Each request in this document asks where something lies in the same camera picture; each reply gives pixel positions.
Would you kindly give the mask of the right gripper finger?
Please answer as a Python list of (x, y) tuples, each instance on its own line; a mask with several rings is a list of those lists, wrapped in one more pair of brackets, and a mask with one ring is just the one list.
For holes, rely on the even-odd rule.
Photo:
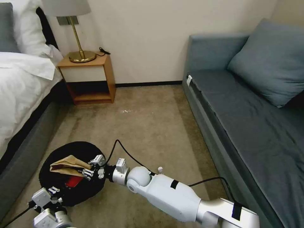
[(94, 159), (90, 160), (88, 164), (92, 166), (103, 166), (105, 164), (105, 156), (102, 154), (97, 155)]
[(83, 168), (82, 170), (78, 170), (78, 172), (81, 173), (82, 176), (86, 178), (88, 181), (91, 181), (94, 176), (94, 170)]

